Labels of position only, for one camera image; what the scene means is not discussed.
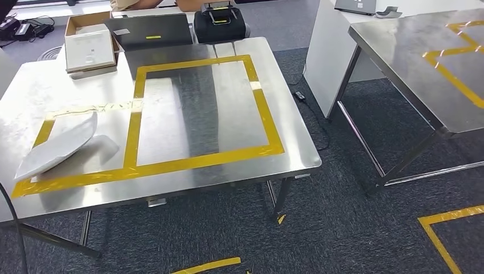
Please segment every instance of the paper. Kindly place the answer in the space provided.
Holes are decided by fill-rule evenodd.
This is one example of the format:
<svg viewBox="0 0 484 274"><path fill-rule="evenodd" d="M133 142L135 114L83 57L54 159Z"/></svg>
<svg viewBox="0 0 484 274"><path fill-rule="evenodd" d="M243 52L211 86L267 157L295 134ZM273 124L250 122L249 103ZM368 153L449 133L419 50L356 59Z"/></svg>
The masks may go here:
<svg viewBox="0 0 484 274"><path fill-rule="evenodd" d="M77 27L76 34L93 33L95 31L108 30L105 24Z"/></svg>

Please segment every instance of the yellow tape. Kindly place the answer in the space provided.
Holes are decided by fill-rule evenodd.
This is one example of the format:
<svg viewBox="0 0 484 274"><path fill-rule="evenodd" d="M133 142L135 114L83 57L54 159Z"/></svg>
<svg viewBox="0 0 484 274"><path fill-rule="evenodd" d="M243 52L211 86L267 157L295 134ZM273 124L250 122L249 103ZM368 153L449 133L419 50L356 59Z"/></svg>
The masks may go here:
<svg viewBox="0 0 484 274"><path fill-rule="evenodd" d="M196 267L191 267L177 272L173 272L172 274L194 274L194 273L199 273L199 272L214 269L214 268L226 267L232 264L240 264L240 257L234 257L234 258L224 259L220 261L213 261L211 263L202 264Z"/></svg>
<svg viewBox="0 0 484 274"><path fill-rule="evenodd" d="M456 265L430 225L481 213L484 213L484 205L418 218L418 221L453 274L461 274L461 270Z"/></svg>
<svg viewBox="0 0 484 274"><path fill-rule="evenodd" d="M480 108L484 108L484 99L477 95L473 90L471 90L467 85L465 85L459 78L455 77L446 67L437 61L438 57L444 57L455 54L480 52L484 53L484 49L478 42L472 39L469 35L464 33L461 28L463 27L473 27L482 26L484 21L470 21L465 23L453 23L447 24L446 27L451 31L456 33L460 38L466 41L469 46L456 48L456 49L446 49L446 50L436 50L424 53L423 57L430 63L434 68L445 77L451 84L453 84L457 90L464 94L474 105Z"/></svg>
<svg viewBox="0 0 484 274"><path fill-rule="evenodd" d="M138 158L138 145L139 145L139 133L141 129L142 119L142 98L144 97L144 87L146 81L146 75L148 72L183 69L188 67L215 65L227 62L242 61L247 72L251 87L253 89L254 99L259 110L260 118L264 126L264 130L268 139L268 145L247 147L238 150L225 151L209 155L201 155L186 159L172 160L162 163L147 164L144 166L137 166ZM67 176L62 178L55 178L51 180L44 180L36 183L30 183L29 180L19 182L12 192L12 197L19 197L23 195L37 194L46 191L64 190L72 187L89 186L92 184L114 182L128 179L135 179L143 176L151 176L157 174L163 174L168 172L188 170L193 168L202 168L208 166L214 166L217 164L226 164L232 162L238 162L242 160L253 159L261 156L277 155L284 153L284 147L277 132L277 128L272 119L269 106L265 100L263 90L259 83L257 73L249 55L238 55L232 57L213 58L198 61L188 61L180 63L162 64L154 66L139 67L136 74L136 83L134 91L134 100L131 103L131 117L130 125L128 128L128 137L124 155L123 168L117 170L100 171L90 174L80 174ZM113 104L110 107L88 107L79 108L83 111L93 111L97 109L111 110L119 109L114 107ZM62 115L74 115L75 111L65 111ZM54 120L46 120L42 126L42 129L37 137L36 144L42 143L50 135Z"/></svg>
<svg viewBox="0 0 484 274"><path fill-rule="evenodd" d="M278 222L279 224L282 224L282 223L283 223L283 221L284 221L284 218L286 218L286 214L284 214L283 216L280 216L279 218L277 218L277 222Z"/></svg>
<svg viewBox="0 0 484 274"><path fill-rule="evenodd" d="M474 105L484 108L484 100L479 97L473 90L465 85L459 78L455 77L446 67L437 62L435 59L436 52L431 52L424 56L425 60L442 74L451 84L453 84L462 94L464 94Z"/></svg>

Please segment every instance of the power cord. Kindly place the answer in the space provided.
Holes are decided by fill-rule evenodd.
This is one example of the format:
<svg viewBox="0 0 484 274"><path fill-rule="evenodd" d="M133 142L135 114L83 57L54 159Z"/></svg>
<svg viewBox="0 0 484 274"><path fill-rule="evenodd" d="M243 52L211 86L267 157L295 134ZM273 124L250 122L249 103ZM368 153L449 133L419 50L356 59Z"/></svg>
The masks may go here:
<svg viewBox="0 0 484 274"><path fill-rule="evenodd" d="M2 191L3 197L9 205L10 213L12 214L15 226L17 227L18 245L22 257L22 272L24 274L28 274L29 270L27 269L27 255L25 254L25 244L23 242L22 232L20 231L20 221L18 220L17 213L15 211L14 205L12 204L12 201L10 200L9 194L7 194L7 191L3 187L2 183L0 183L0 191Z"/></svg>
<svg viewBox="0 0 484 274"><path fill-rule="evenodd" d="M304 69L302 71L303 72L299 80L296 83L288 83L289 86L297 86L299 83L301 83L301 80L304 78L304 74L306 73L306 61L304 61Z"/></svg>
<svg viewBox="0 0 484 274"><path fill-rule="evenodd" d="M6 19L14 19L15 16L17 14L12 14L10 16L8 16ZM43 18L47 18L49 19L51 22L50 23L41 23L39 21L39 19L43 19ZM51 33L52 31L54 31L54 24L55 24L55 21L54 19L52 19L51 17L49 16L46 16L46 15L43 15L43 16L39 16L39 17L35 17L35 18L32 18L32 19L25 19L25 20L21 20L20 21L20 24L30 24L32 27L33 27L33 32L31 34L31 37L28 38L28 41L29 42L33 42L35 41L37 38L44 38L45 35L47 35L48 33ZM4 45L0 45L0 49L1 48L4 48L10 44L13 44L15 43L17 40L19 40L19 38L17 38L14 33L16 32L17 29L14 30L13 33L10 34L10 37L9 39L7 40L12 40Z"/></svg>
<svg viewBox="0 0 484 274"><path fill-rule="evenodd" d="M308 107L309 110L311 110L311 112L313 113L313 116L314 118L316 119L317 123L319 124L320 128L321 128L321 131L324 133L324 135L326 135L327 137L327 143L326 143L326 146L323 146L323 147L320 147L320 148L316 148L317 151L323 151L323 150L326 150L329 148L329 145L331 144L331 137L329 136L327 130L322 126L322 124L319 122L319 120L317 119L317 115L315 113L315 111L313 110L313 108L311 108L311 106L308 104L308 102L306 102L306 97L300 92L300 91L296 91L294 93L292 93L292 95L301 103L303 103L304 105L306 105Z"/></svg>

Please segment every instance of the black case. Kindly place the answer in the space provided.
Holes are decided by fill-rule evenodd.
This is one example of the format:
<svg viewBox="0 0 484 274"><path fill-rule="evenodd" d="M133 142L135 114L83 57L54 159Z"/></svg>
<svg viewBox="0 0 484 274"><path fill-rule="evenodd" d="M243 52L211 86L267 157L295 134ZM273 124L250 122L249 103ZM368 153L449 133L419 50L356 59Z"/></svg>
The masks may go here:
<svg viewBox="0 0 484 274"><path fill-rule="evenodd" d="M195 13L193 27L199 43L215 43L239 40L245 38L245 21L239 9L234 8L233 12L237 16L231 16L229 24L214 25L209 16L205 16L201 11Z"/></svg>

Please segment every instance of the power adapter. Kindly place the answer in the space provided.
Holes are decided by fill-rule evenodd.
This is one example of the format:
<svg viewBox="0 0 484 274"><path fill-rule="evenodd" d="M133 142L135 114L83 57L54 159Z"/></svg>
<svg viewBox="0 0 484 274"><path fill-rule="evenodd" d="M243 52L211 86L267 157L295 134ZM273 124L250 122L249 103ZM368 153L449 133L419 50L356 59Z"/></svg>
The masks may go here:
<svg viewBox="0 0 484 274"><path fill-rule="evenodd" d="M0 40L3 41L10 41L13 40L13 36L15 31L20 26L20 21L13 18L8 17L0 24Z"/></svg>
<svg viewBox="0 0 484 274"><path fill-rule="evenodd" d="M14 39L17 41L28 41L35 37L34 26L30 23L21 24L17 32L14 35Z"/></svg>
<svg viewBox="0 0 484 274"><path fill-rule="evenodd" d="M35 28L35 37L42 39L45 37L45 35L47 35L48 33L51 33L53 30L54 30L53 25L40 25Z"/></svg>
<svg viewBox="0 0 484 274"><path fill-rule="evenodd" d="M304 102L306 100L306 97L299 91L294 92L292 95L301 102Z"/></svg>

